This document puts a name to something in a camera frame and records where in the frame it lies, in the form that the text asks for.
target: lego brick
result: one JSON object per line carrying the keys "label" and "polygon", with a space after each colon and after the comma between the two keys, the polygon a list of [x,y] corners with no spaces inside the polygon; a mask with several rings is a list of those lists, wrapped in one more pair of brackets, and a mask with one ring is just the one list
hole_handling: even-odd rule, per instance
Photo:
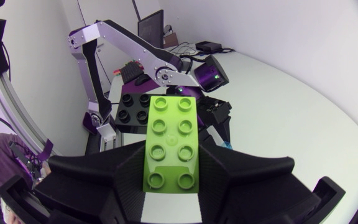
{"label": "lego brick", "polygon": [[198,193],[196,100],[152,96],[145,148],[143,191]]}
{"label": "lego brick", "polygon": [[115,125],[122,133],[146,134],[149,94],[126,93],[121,96]]}

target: computer monitor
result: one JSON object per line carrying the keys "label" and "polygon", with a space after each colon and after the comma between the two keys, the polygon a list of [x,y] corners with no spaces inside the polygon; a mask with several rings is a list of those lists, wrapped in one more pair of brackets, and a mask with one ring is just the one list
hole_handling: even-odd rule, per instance
{"label": "computer monitor", "polygon": [[137,35],[154,47],[163,48],[164,11],[159,10],[137,23]]}

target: lime green duplo brick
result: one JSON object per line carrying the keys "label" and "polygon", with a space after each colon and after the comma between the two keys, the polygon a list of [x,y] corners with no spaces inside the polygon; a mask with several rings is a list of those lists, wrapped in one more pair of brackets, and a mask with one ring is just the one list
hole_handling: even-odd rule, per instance
{"label": "lime green duplo brick", "polygon": [[198,193],[194,97],[151,97],[144,161],[144,192]]}

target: person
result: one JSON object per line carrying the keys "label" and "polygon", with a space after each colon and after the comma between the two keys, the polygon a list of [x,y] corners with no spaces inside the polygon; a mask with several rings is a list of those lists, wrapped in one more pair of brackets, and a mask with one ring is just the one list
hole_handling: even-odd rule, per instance
{"label": "person", "polygon": [[[32,151],[24,144],[24,142],[15,134],[0,134],[0,186],[7,182],[10,178],[15,175],[21,176],[29,189],[32,188],[33,180],[31,173],[25,165],[17,158],[9,147],[9,143],[13,142],[28,159],[33,160],[35,164],[39,165],[39,162]],[[42,167],[48,169],[46,164],[40,164]],[[20,220],[12,213],[7,206],[5,206],[0,196],[0,209],[3,212],[3,219],[7,223],[20,223]]]}

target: white table surface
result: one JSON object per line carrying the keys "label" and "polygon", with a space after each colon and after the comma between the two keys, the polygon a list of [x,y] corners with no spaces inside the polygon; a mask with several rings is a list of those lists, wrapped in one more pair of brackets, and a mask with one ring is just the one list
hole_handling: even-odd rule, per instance
{"label": "white table surface", "polygon": [[[270,65],[239,53],[214,56],[230,83],[207,95],[232,105],[233,149],[294,158],[293,174],[312,191],[320,178],[330,177],[346,194],[324,223],[349,223],[358,209],[358,125],[323,95]],[[112,102],[119,101],[121,85],[115,79]],[[143,139],[129,134],[124,142]],[[197,196],[147,193],[142,221],[200,222]]]}

